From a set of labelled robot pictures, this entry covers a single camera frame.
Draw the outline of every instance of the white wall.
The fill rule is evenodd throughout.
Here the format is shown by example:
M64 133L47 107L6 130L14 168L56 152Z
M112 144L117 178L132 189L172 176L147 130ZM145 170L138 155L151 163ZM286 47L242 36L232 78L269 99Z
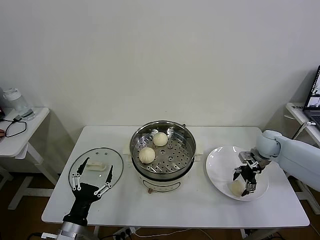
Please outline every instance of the white wall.
M320 63L318 0L2 0L0 86L84 125L263 128Z

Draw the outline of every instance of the wire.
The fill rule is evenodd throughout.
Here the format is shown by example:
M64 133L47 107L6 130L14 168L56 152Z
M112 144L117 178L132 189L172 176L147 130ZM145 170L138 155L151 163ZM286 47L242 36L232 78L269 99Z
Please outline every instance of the wire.
M19 134L24 133L24 132L27 130L27 122L25 122L25 121L15 120L15 118L14 118L13 120L1 119L0 121L11 122L11 123L9 124L9 126L6 128L6 130L4 131L4 136L5 136L6 138L11 138L11 137L17 136L17 135L19 135ZM8 135L8 130L9 130L9 128L10 128L13 124L15 124L15 123L23 123L23 124L24 124L24 129L23 129L22 131L18 132L18 133L15 133L15 134L9 136L9 135Z
M191 228L184 229L184 230L179 230L179 231L174 231L174 232L167 233L167 234L157 234L157 235L150 235L150 236L140 236L136 232L134 232L133 234L138 236L139 238L151 238L151 237L158 237L158 236L168 236L168 235L171 235L171 234L176 234L176 233L185 232L185 231L189 231L189 230L191 230Z
M281 238L284 238L284 237L280 234L280 232L276 231L276 233L279 234L279 236L280 236Z
M295 132L295 134L292 136L291 139L293 139L293 140L296 139L297 136L299 135L300 131L302 131L305 128L306 125L307 125L306 122L302 123L300 125L300 127L298 128L298 130Z
M106 238L115 237L115 236L118 236L118 235L113 234L113 235L103 236L102 238L100 238L100 240L102 240L102 239L106 239Z
M26 238L26 240L30 240L33 236L41 238L42 232L33 232Z
M317 229L311 224L310 222L310 226L313 228L313 230L315 230L316 234L318 234L320 236L320 233L317 231Z
M212 237L210 237L209 234L206 233L205 231L203 231L202 229L200 229L200 228L196 228L196 229L203 232L210 240L213 240ZM185 232L185 231L189 231L189 230L191 230L191 228L179 230L179 231L174 231L174 232L167 233L167 234L157 234L157 235L149 235L149 236L140 236L136 232L134 232L133 234L140 237L140 238L151 238L151 237L159 237L159 236L168 236L168 235L172 235L172 234L176 234L176 233L180 233L180 232Z
M213 240L208 233L206 233L205 231L203 231L202 229L200 228L197 228L198 230L200 230L201 232L203 232L205 235L207 235L207 237L210 239L210 240Z

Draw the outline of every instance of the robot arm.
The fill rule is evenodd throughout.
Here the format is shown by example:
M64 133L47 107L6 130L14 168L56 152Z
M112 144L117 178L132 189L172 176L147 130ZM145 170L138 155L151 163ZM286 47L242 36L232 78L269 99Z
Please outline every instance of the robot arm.
M301 180L313 189L320 191L320 149L302 141L292 140L281 133L266 130L258 137L256 147L239 153L246 164L235 168L233 180L241 175L245 181L242 196L256 189L255 175L275 161L290 175Z

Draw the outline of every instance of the power cord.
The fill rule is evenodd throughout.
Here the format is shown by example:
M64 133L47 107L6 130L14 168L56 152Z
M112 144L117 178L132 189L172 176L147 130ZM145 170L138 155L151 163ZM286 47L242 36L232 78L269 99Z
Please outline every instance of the power cord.
M171 232L171 233L167 233L167 234L157 234L157 235L149 235L149 236L140 236L138 235L136 232L134 232L133 234L138 236L139 238L151 238L151 237L159 237L159 236L168 236L168 235L172 235L172 234L176 234L176 233L180 233L180 232L185 232L185 231L189 231L191 230L192 228L188 228L188 229L184 229L184 230L179 230L179 231L174 231L174 232ZM208 233L206 233L205 231L203 231L202 229L200 228L196 228L197 230L203 232L210 240L213 240L212 237L210 237L210 235Z
M26 240L30 240L33 236L41 238L42 232L33 232L26 238Z
M305 129L308 126L314 126L314 125L316 125L316 123L313 121L305 121L300 125L300 127L298 128L298 130L295 132L295 134L291 139L295 140L298 137L298 135L303 131L303 129Z
M5 121L5 122L11 122L10 123L10 125L6 128L6 130L5 130L5 132L4 132L4 136L6 137L6 138L11 138L11 137L14 137L14 136L17 136L17 135L19 135L19 134L22 134L23 132L25 132L26 130L27 130L27 122L25 122L25 121L21 121L21 116L16 116L13 120L6 120L6 119L0 119L0 122L1 121ZM15 134L13 134L13 135L8 135L8 130L9 130L9 128L13 125L13 124L15 124L15 123L22 123L22 124L24 124L24 129L22 130L22 131L20 131L20 132L18 132L18 133L15 133Z
M172 235L172 234L176 234L176 233L180 233L180 232L185 232L185 231L189 231L191 230L191 228L188 228L188 229L184 229L184 230L179 230L179 231L174 231L174 232L171 232L171 233L167 233L167 234L157 234L157 235L149 235L149 236L140 236L138 235L136 232L134 232L133 234L138 236L139 238L151 238L151 237L158 237L158 236L169 236L169 235Z
M132 240L130 228L127 228L125 233L129 236L130 240Z
M120 236L116 235L116 234L113 234L113 235L103 236L103 237L100 238L100 240L111 238L111 237L120 237Z
M310 222L310 226L313 228L313 230L315 230L316 234L318 234L320 236L320 233L318 232L318 230L311 224Z
M124 231L120 233L120 238L126 240L126 233Z

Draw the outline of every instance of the white table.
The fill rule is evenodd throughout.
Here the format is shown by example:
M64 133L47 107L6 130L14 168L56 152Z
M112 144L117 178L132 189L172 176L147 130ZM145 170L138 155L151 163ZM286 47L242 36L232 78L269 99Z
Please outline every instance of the white table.
M269 189L258 200L243 202L219 192L205 175L205 160L218 146L231 145L250 150L261 134L256 127L188 127L204 146L201 161L195 162L188 177L175 191L148 194L123 148L137 126L86 126L60 176L42 214L47 223L61 223L74 196L68 183L72 163L84 152L108 147L121 154L124 169L118 183L101 200L93 203L88 224L96 226L138 226L163 228L228 228L260 230L259 239L277 228L308 226L309 219L284 172L272 162L265 171Z
M25 132L13 137L3 137L0 140L0 157L16 157L18 159L23 159L28 152L32 156L30 161L34 164L34 166L36 166L54 185L56 185L59 179L58 174L46 162L44 162L44 159L41 157L41 155L29 143L29 139L49 114L49 109L47 107L35 107L32 109L35 113L35 117L34 119L27 121L27 130ZM6 108L4 111L7 113L4 117L6 120L13 120L13 118L18 115L12 108ZM0 129L5 130L9 124L10 122L1 121ZM23 129L23 123L15 123L10 127L8 134L11 135L18 133ZM12 176L8 173L8 171L2 167L0 167L0 174L4 176L4 181L12 179ZM31 183L32 179L33 177L31 176L28 176L24 179L19 190L8 206L9 210L16 209L23 196L49 197L51 195L52 189L28 188L28 185Z

